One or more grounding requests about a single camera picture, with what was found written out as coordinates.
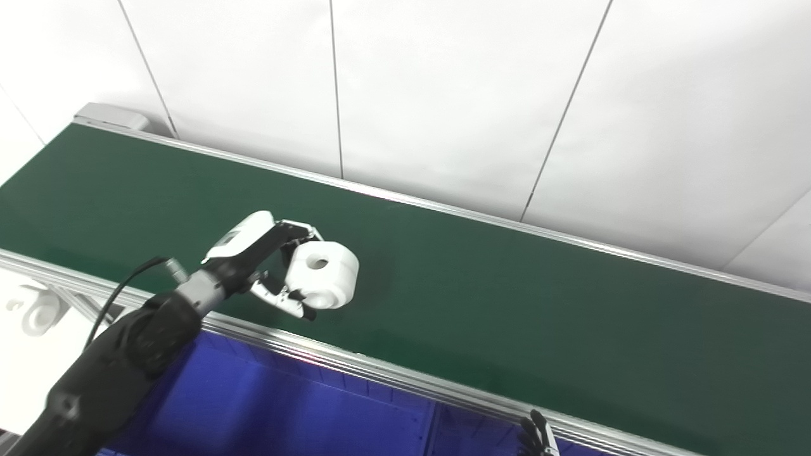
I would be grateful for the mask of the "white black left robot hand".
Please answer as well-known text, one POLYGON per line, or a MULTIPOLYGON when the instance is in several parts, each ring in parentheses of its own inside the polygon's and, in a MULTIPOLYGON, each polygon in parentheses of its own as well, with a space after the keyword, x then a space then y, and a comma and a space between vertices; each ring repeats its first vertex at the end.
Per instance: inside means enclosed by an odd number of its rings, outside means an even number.
POLYGON ((260 266, 280 251, 284 265, 291 267, 292 256, 299 246, 323 239, 315 226, 295 220, 275 220, 269 211, 257 211, 241 220, 209 249, 202 261, 203 270, 211 272, 225 286, 226 297, 251 292, 273 308, 313 321, 316 310, 305 303, 301 289, 293 289, 260 266))

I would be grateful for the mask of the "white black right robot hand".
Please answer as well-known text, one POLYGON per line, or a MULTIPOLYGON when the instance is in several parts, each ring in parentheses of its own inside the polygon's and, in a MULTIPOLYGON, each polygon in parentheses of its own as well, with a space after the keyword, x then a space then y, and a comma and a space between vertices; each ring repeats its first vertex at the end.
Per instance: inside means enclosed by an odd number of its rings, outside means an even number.
POLYGON ((560 455, 551 426, 538 410, 532 409, 522 418, 520 428, 516 455, 560 455))

